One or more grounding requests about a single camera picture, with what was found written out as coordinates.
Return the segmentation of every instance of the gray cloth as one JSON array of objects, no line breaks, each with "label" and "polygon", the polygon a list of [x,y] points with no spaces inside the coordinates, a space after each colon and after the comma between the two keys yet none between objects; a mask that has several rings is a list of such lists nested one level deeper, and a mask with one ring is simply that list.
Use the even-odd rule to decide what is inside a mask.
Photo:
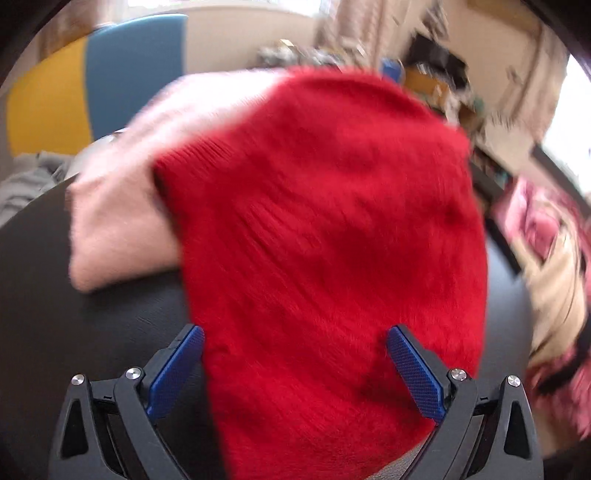
[{"label": "gray cloth", "polygon": [[378,473],[367,477],[366,480],[400,480],[426,441],[427,439],[423,440],[411,451],[405,453],[404,456],[386,465]]},{"label": "gray cloth", "polygon": [[40,152],[14,159],[13,174],[0,183],[0,227],[66,177],[72,156]]}]

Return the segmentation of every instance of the black table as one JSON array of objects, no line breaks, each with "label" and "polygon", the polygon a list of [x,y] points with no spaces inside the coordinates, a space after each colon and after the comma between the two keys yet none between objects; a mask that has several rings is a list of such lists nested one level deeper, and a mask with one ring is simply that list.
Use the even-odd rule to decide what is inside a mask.
[{"label": "black table", "polygon": [[[0,478],[44,479],[64,393],[73,374],[91,380],[143,366],[187,323],[177,272],[76,292],[68,279],[68,182],[0,229]],[[487,241],[489,297],[479,376],[523,375],[531,343],[527,291]],[[461,332],[450,332],[461,335]],[[204,381],[197,371],[160,431],[194,479],[222,479]]]}]

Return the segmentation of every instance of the pink clothing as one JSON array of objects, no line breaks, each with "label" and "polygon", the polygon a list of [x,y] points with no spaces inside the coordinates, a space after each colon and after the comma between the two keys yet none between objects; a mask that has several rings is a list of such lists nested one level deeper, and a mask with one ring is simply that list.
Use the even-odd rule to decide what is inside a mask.
[{"label": "pink clothing", "polygon": [[[542,260],[557,235],[559,224],[545,212],[537,211],[532,204],[536,198],[545,198],[567,210],[577,224],[579,248],[587,259],[585,291],[587,304],[591,303],[591,236],[574,201],[562,192],[550,192],[539,188],[529,180],[519,178],[494,205],[492,213],[507,240],[521,233],[530,247]],[[528,371],[528,399],[530,404],[550,412],[559,420],[569,422],[581,438],[591,434],[591,358],[576,372],[563,388],[549,396],[541,396],[536,387],[551,374],[558,372],[574,357],[574,345],[562,356]]]},{"label": "pink clothing", "polygon": [[154,185],[152,162],[197,133],[235,122],[287,75],[205,73],[165,87],[69,187],[70,278],[90,292],[178,266],[178,243]]}]

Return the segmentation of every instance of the screw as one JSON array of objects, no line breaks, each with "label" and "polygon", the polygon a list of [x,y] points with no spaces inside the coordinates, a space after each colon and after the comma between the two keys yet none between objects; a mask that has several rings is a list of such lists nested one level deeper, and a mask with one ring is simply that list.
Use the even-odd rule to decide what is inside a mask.
[{"label": "screw", "polygon": [[84,383],[84,375],[82,374],[76,374],[72,377],[72,385],[82,385]]},{"label": "screw", "polygon": [[135,380],[136,378],[139,378],[141,374],[142,371],[137,367],[130,368],[129,370],[127,370],[127,372],[125,372],[125,376],[130,380]]},{"label": "screw", "polygon": [[462,370],[461,368],[454,368],[452,371],[452,378],[454,380],[458,380],[460,382],[463,382],[466,378],[466,372],[464,372],[464,370]]},{"label": "screw", "polygon": [[521,385],[521,380],[517,375],[509,375],[507,377],[507,383],[512,387],[519,387]]}]

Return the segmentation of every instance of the curtain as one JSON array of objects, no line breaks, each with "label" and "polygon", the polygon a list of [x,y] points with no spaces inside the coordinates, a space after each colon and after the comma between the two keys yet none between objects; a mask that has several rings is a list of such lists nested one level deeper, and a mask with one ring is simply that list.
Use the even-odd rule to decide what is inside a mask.
[{"label": "curtain", "polygon": [[511,113],[511,121],[522,124],[536,142],[542,141],[554,118],[568,61],[564,44],[541,24],[530,71]]},{"label": "curtain", "polygon": [[40,60],[111,22],[120,0],[72,0],[41,29]]},{"label": "curtain", "polygon": [[362,44],[369,65],[379,68],[395,25],[394,6],[399,1],[326,0],[323,42],[336,48],[343,38],[351,38]]}]

